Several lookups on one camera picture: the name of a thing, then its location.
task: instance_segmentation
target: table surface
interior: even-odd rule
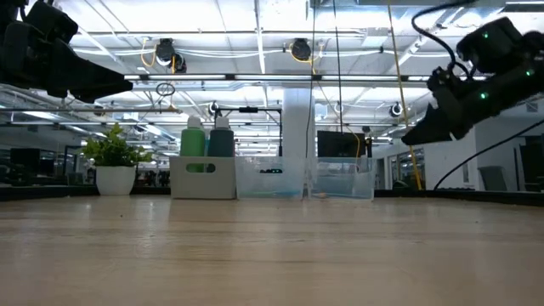
[[[544,209],[442,199],[0,203],[0,305],[543,305]]]

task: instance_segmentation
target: clear plastic container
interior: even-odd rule
[[[304,160],[285,157],[236,157],[239,199],[302,199]]]
[[[310,171],[308,188],[312,199],[373,199],[376,180],[375,161],[369,158],[317,159]]]

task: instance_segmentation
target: green leaves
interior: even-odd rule
[[[145,153],[142,147],[133,147],[125,139],[119,137],[123,132],[119,124],[105,133],[106,139],[89,139],[87,146],[82,149],[87,158],[93,158],[96,166],[133,167],[139,162],[151,162],[152,153]]]

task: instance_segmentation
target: green bottle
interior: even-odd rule
[[[180,156],[204,156],[206,148],[206,134],[201,129],[201,119],[196,116],[189,117],[187,128],[181,132]],[[191,173],[203,173],[204,164],[187,166]]]

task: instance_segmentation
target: bottle cap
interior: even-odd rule
[[[190,116],[187,119],[187,128],[200,128],[201,127],[201,118],[197,116]]]
[[[229,118],[218,117],[215,120],[215,128],[230,128]]]

